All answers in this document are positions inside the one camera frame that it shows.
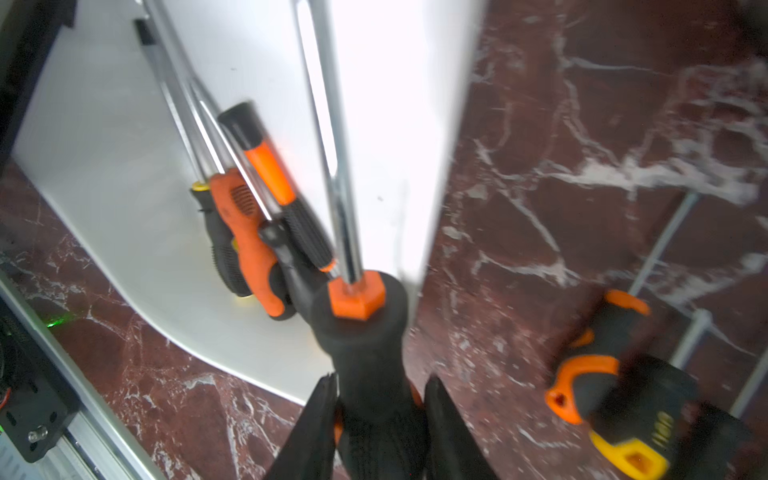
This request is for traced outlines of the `black yellow screwdriver long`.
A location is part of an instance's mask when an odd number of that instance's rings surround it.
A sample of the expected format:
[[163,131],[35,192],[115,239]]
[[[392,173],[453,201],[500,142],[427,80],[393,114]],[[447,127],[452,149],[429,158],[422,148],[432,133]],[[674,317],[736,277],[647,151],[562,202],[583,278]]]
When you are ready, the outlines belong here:
[[685,366],[712,324],[696,310],[668,359],[639,357],[594,413],[589,439],[612,465],[632,479],[660,479],[675,459],[683,410],[698,395]]

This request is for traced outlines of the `slim black orange screwdriver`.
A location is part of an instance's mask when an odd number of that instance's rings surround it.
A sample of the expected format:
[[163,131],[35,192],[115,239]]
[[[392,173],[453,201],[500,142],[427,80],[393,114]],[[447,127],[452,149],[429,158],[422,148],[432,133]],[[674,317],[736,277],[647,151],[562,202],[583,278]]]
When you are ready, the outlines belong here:
[[255,108],[241,102],[217,116],[240,146],[245,157],[281,207],[299,248],[320,271],[330,274],[336,265],[325,233],[303,197],[294,188],[287,170],[272,148]]

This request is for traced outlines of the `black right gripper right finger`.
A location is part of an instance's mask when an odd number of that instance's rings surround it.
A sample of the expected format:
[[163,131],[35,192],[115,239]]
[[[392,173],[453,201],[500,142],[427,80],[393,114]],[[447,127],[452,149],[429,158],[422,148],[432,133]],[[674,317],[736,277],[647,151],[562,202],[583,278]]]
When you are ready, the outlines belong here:
[[497,480],[497,474],[436,374],[426,383],[425,407],[430,437],[426,478]]

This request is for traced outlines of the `black yellow screwdriver short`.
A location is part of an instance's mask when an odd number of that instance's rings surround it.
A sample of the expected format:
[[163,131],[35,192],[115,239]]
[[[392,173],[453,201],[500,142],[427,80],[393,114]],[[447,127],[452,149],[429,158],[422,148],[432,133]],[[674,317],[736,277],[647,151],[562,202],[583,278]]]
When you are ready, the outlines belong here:
[[747,382],[728,411],[704,403],[685,449],[681,451],[673,479],[724,479],[728,463],[750,429],[742,422],[752,397],[767,374],[767,351],[764,351]]

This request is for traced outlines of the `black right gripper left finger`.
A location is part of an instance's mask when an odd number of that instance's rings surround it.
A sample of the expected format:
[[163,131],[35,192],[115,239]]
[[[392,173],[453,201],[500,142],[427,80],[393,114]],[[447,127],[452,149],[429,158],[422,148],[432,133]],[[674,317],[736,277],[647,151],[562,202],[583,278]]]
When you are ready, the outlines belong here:
[[332,478],[337,399],[337,375],[321,377],[265,479]]

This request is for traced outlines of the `black orange hex screwdriver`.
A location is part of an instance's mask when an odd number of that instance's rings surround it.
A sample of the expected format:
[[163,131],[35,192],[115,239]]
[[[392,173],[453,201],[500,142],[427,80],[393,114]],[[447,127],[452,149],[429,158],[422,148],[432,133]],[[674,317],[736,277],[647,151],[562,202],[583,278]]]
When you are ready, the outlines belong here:
[[320,1],[298,1],[295,13],[340,272],[312,305],[338,381],[336,446],[353,479],[420,479],[428,430],[403,362],[408,296],[397,278],[363,266],[330,22]]

